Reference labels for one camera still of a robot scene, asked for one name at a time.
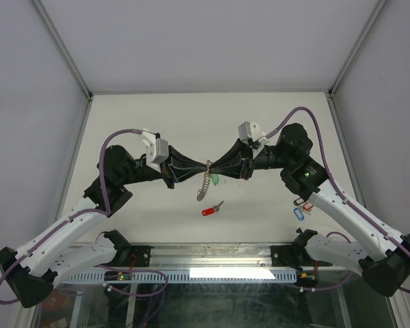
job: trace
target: cable clip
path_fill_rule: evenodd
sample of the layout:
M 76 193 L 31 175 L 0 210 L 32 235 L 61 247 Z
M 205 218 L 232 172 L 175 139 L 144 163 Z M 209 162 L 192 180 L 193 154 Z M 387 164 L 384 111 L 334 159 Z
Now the cable clip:
M 391 239 L 393 237 L 393 234 L 392 233 L 390 233 L 390 232 L 388 232 L 387 234 L 385 234 L 384 236 L 383 236 L 383 238 L 385 239 L 385 240 L 389 240 L 389 239 Z

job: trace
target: white wall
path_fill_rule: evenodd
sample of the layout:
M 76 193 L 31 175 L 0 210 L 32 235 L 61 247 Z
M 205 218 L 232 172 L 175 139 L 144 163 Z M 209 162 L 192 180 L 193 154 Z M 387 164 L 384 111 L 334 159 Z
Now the white wall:
M 0 0 L 0 249 L 48 225 L 84 102 L 29 1 Z
M 336 105 L 368 208 L 410 232 L 410 0 L 387 7 Z
M 92 91 L 326 90 L 377 0 L 43 0 Z

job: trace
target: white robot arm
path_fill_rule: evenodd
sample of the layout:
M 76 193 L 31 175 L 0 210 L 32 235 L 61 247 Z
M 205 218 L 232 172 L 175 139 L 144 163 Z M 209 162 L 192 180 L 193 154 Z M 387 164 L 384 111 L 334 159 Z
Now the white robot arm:
M 248 180 L 256 169 L 278 168 L 282 169 L 281 178 L 292 193 L 323 210 L 356 240 L 345 243 L 313 230 L 301 231 L 292 243 L 292 253 L 279 257 L 298 258 L 294 255 L 304 253 L 313 260 L 339 265 L 362 275 L 378 293 L 392 296 L 410 275 L 410 234 L 402 235 L 352 199 L 332 178 L 323 149 L 325 167 L 309 156 L 313 143 L 302 125 L 289 124 L 282 129 L 298 110 L 312 115 L 305 107 L 294 109 L 268 135 L 257 123 L 245 122 L 238 128 L 240 139 L 209 167 L 177 152 L 158 133 L 134 129 L 114 133 L 100 153 L 100 177 L 85 190 L 77 204 L 26 245 L 0 251 L 3 273 L 0 284 L 6 280 L 23 307 L 30 308 L 62 281 L 84 269 L 122 263 L 130 255 L 131 246 L 116 230 L 104 233 L 88 246 L 69 247 L 89 229 L 109 219 L 132 197 L 124 185 L 162 179 L 173 189 L 175 183 L 202 172 Z M 269 138 L 278 131 L 281 133 L 276 145 L 267 146 Z M 108 142 L 121 133 L 140 134 L 147 147 L 140 159 L 135 160 L 121 146 L 107 148 Z M 292 264 L 298 267 L 297 261 Z

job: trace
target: red key tag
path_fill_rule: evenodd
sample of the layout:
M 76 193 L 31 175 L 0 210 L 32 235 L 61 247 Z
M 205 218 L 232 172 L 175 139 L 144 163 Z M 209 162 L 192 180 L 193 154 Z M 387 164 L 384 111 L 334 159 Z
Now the red key tag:
M 310 202 L 306 202 L 306 203 L 302 206 L 303 210 L 306 211 L 306 212 L 310 212 L 313 207 L 314 207 L 314 205 L 313 205 L 312 203 L 310 203 Z
M 216 213 L 216 210 L 213 207 L 207 208 L 206 210 L 202 211 L 203 216 L 211 215 Z

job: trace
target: glass panel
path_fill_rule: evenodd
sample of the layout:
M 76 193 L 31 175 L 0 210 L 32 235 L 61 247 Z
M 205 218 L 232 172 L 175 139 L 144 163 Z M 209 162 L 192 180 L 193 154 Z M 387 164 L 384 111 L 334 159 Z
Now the glass panel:
M 330 286 L 344 271 L 321 271 Z M 159 284 L 116 284 L 149 293 Z M 279 284 L 169 284 L 161 294 L 129 297 L 102 286 L 61 285 L 42 302 L 34 328 L 394 328 L 388 299 L 361 277 L 342 290 L 299 292 Z

